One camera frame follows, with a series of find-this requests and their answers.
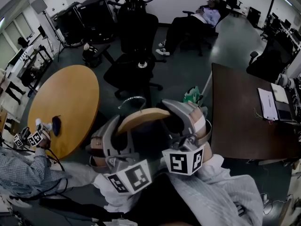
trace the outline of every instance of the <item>blue mouse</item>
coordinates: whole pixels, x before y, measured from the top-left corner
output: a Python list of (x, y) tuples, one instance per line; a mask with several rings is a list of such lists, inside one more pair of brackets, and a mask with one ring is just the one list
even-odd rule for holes
[(61, 124), (62, 124), (59, 116), (55, 116), (52, 118), (52, 130), (56, 137), (58, 136), (58, 134), (60, 134)]

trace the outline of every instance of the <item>round wooden table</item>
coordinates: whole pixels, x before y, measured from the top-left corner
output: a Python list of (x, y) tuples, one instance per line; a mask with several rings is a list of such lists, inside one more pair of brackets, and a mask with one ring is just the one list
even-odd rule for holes
[(35, 120), (52, 122), (60, 115), (58, 137), (51, 132), (51, 150), (59, 158), (72, 153), (88, 135), (99, 106), (99, 85), (94, 72), (72, 65), (52, 75), (39, 89), (28, 115), (28, 127), (35, 132)]

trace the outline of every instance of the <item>window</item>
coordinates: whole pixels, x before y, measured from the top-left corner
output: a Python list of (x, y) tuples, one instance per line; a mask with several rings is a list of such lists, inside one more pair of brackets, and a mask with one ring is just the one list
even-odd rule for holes
[(18, 24), (20, 30), (24, 34), (24, 36), (27, 38), (32, 34), (32, 29), (28, 25), (23, 13), (21, 13), (16, 19), (15, 22)]
[(5, 32), (8, 34), (9, 38), (13, 42), (13, 44), (16, 46), (16, 48), (19, 50), (22, 46), (18, 44), (18, 38), (22, 37), (20, 32), (18, 31), (16, 25), (14, 23), (11, 23), (6, 29)]
[(5, 69), (12, 57), (15, 56), (14, 50), (4, 38), (3, 34), (0, 34), (0, 68)]

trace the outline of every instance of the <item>checkered shirt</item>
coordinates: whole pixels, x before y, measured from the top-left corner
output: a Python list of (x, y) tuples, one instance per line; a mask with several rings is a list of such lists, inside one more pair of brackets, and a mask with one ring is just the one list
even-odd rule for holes
[[(0, 147), (0, 185), (9, 193), (29, 198), (52, 188), (58, 180), (71, 177), (64, 171), (51, 170), (45, 150), (37, 148), (34, 160)], [(53, 194), (58, 186), (46, 194)]]

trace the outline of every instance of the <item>green plastic bag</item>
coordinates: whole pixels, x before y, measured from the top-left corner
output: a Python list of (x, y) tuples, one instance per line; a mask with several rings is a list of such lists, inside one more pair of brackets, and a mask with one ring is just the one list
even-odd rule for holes
[(192, 103), (195, 103), (198, 105), (202, 98), (203, 98), (203, 96), (199, 92), (198, 86), (194, 86), (185, 93), (183, 102), (191, 101)]

